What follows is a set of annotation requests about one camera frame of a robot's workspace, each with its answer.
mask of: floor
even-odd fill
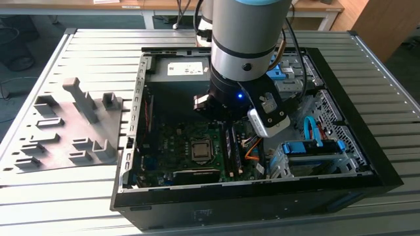
[[[65,28],[82,29],[143,29],[141,16],[58,16],[58,24],[53,25],[46,16],[33,16],[33,22],[39,32],[39,38],[27,43],[29,50],[35,58],[34,66],[22,72],[10,72],[0,64],[0,82],[15,77],[37,77],[43,69],[49,56],[62,36]],[[190,28],[190,18],[183,19],[181,28]],[[154,28],[170,29],[171,24],[163,24],[161,19],[154,19]],[[420,46],[411,50],[401,47],[386,62],[386,67],[399,80],[402,86],[420,101]],[[2,85],[10,92],[10,99],[0,99],[0,140],[11,124],[14,115],[25,101],[35,79],[18,79]]]

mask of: desk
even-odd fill
[[[191,0],[185,15],[193,15],[197,0]],[[343,10],[337,0],[322,4],[299,0],[295,17],[322,18],[318,30],[329,30],[337,14]],[[175,0],[121,0],[119,3],[93,4],[93,0],[1,0],[0,14],[25,15],[142,15],[146,29],[153,29],[153,16],[177,15]]]
[[[418,105],[358,37],[315,31],[297,31],[295,36],[302,47],[319,49],[405,185],[333,214],[169,230],[171,233],[238,230],[237,235],[245,236],[251,230],[254,235],[346,236],[420,230]],[[35,95],[50,91],[47,84],[58,82],[59,76],[75,75],[91,97],[94,92],[111,91],[130,108],[141,47],[146,46],[193,47],[194,34],[190,30],[79,29],[62,36],[0,144],[0,164],[7,157],[7,144],[18,139],[15,131],[25,129],[31,118]],[[121,133],[129,119],[123,112]],[[119,145],[125,143],[121,136]],[[138,234],[130,222],[109,211],[114,172],[115,166],[91,166],[0,179],[0,186],[6,185],[0,189],[0,235]]]

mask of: black wire bundle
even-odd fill
[[[299,47],[298,47],[294,31],[291,29],[291,25],[290,25],[287,19],[285,19],[285,22],[286,22],[286,26],[287,26],[287,29],[289,29],[291,41],[293,41],[293,44],[294,44],[294,49],[295,49],[295,53],[297,53],[297,60],[298,60],[299,67],[301,67],[301,72],[302,72],[302,88],[301,88],[301,94],[299,94],[299,98],[302,98],[305,93],[306,93],[306,80],[307,80],[306,67],[305,67],[303,62],[302,62],[302,55],[301,55],[301,51],[299,51]]]
[[[195,6],[195,9],[194,9],[193,19],[191,19],[191,24],[193,24],[193,27],[194,27],[195,34],[198,33],[198,22],[197,22],[197,20],[198,20],[198,11],[199,11],[201,4],[202,4],[202,0],[198,0],[197,6]]]
[[[179,21],[181,21],[181,19],[182,19],[182,16],[183,16],[183,14],[185,14],[186,9],[187,9],[190,0],[187,0],[183,10],[181,10],[181,0],[175,0],[175,3],[177,3],[177,19],[175,19],[175,26],[178,26],[178,23],[179,23]]]

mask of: black cable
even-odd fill
[[[266,165],[265,165],[265,153],[263,153],[263,139],[261,139],[259,143],[257,144],[257,156],[258,156],[258,164],[263,167],[263,173],[258,175],[257,179],[265,179],[266,176]]]
[[[177,3],[177,18],[175,18],[175,23],[178,22],[178,17],[181,15],[181,0],[175,0],[175,3]]]
[[[281,29],[281,36],[283,38],[283,40],[286,39],[286,33],[283,32],[283,29]]]
[[[294,5],[291,4],[291,17],[290,17],[290,24],[293,24],[294,20]]]
[[[10,118],[10,119],[6,119],[6,120],[2,120],[2,121],[0,121],[0,123],[9,122],[9,121],[11,121],[11,120],[14,120],[14,118]]]
[[[7,100],[10,100],[10,98],[3,97],[3,93],[2,93],[2,84],[3,84],[3,83],[0,83],[0,93],[1,93],[1,98],[2,98],[2,100],[3,100],[3,101],[7,101]]]
[[[183,14],[185,14],[185,11],[186,11],[186,9],[187,9],[190,0],[187,0],[183,10],[181,10],[181,0],[175,0],[175,1],[177,1],[177,20],[175,20],[175,26],[178,26],[178,23],[179,23],[179,21],[181,21],[181,18],[182,18]]]
[[[302,88],[301,88],[301,94],[299,94],[299,98],[302,98],[305,93],[306,93],[306,80],[307,80],[306,67],[305,67],[303,62],[302,62],[302,55],[301,55],[299,47],[298,47],[298,44],[297,44],[294,31],[291,29],[291,26],[290,26],[290,23],[289,23],[287,19],[286,19],[286,26],[287,26],[289,34],[290,34],[291,41],[293,41],[293,44],[294,44],[294,49],[295,49],[295,53],[297,53],[297,60],[298,60],[299,67],[301,67],[301,72],[302,72]]]
[[[202,0],[198,0],[197,6],[195,6],[195,10],[194,10],[193,19],[191,19],[191,24],[193,24],[193,27],[194,27],[194,32],[195,32],[195,34],[198,33],[198,23],[197,23],[197,20],[198,20],[198,11],[199,11],[201,4],[202,4]]]

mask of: blue connector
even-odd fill
[[[273,63],[274,59],[275,59],[275,57],[271,56],[269,63]],[[286,79],[286,75],[281,72],[278,65],[275,65],[275,67],[270,71],[266,72],[266,75],[271,80]]]
[[[283,154],[306,153],[302,142],[286,142],[282,144]]]
[[[338,145],[339,150],[345,152],[345,142],[342,140],[338,140],[335,144]]]

